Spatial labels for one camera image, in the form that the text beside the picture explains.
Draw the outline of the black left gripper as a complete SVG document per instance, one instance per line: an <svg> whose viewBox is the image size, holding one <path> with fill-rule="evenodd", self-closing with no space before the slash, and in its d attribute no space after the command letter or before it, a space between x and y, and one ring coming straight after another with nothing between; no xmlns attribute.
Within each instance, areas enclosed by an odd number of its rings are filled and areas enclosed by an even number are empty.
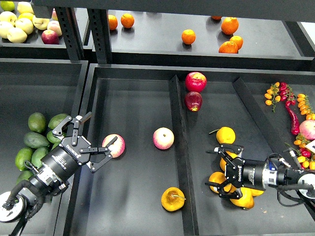
<svg viewBox="0 0 315 236"><path fill-rule="evenodd" d="M82 165L87 165L91 173L95 173L113 158L109 146L114 144L118 137L115 136L105 147L91 147L91 143L83 136L79 137L79 127L92 117L88 112L83 117L67 116L53 130L53 136L62 142L41 159L42 166L36 174L40 189L57 189L68 186L68 179ZM73 124L71 137L64 138L63 129ZM99 162L90 160L91 156L104 154Z"/></svg>

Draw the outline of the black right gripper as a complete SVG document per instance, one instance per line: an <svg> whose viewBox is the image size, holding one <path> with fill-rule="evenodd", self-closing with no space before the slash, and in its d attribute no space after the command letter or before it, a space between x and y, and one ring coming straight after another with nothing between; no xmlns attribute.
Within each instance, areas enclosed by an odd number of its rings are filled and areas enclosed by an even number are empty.
<svg viewBox="0 0 315 236"><path fill-rule="evenodd" d="M229 193L224 191L228 184L236 188L246 187L265 191L268 185L278 184L278 171L270 170L269 164L265 161L242 159L244 147L234 144L220 144L214 150L207 150L206 153L216 154L220 158L220 168L225 172L226 180L219 184L205 182L206 186L213 186L218 189L218 195L223 199L240 199L242 193L236 189Z"/></svg>

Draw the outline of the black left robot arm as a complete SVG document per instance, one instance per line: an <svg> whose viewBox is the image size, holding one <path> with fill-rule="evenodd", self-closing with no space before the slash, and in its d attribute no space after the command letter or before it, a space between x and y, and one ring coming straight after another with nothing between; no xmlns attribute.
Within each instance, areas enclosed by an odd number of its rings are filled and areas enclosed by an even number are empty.
<svg viewBox="0 0 315 236"><path fill-rule="evenodd" d="M63 193L69 186L69 178L83 165L87 165L91 173L112 159L109 147L118 137L104 147L92 147L91 143L79 135L79 127L92 116L64 118L52 131L60 144L52 149L41 160L41 167L31 163L29 167L34 176L20 181L8 192L0 196L0 221L2 223L17 222L11 235L20 236L27 222L43 207L46 198Z"/></svg>

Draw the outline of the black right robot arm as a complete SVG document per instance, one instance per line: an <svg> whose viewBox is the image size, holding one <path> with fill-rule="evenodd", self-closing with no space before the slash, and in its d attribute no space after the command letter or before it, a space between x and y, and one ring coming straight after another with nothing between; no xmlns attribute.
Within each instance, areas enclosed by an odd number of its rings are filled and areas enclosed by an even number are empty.
<svg viewBox="0 0 315 236"><path fill-rule="evenodd" d="M280 196L296 202L294 205L308 205L315 209L315 172L292 168L278 153L273 153L265 161L242 158L242 146L220 144L214 153L226 161L223 182L212 180L205 183L218 191L225 199L239 200L243 194L240 188L266 190L267 186L277 190Z"/></svg>

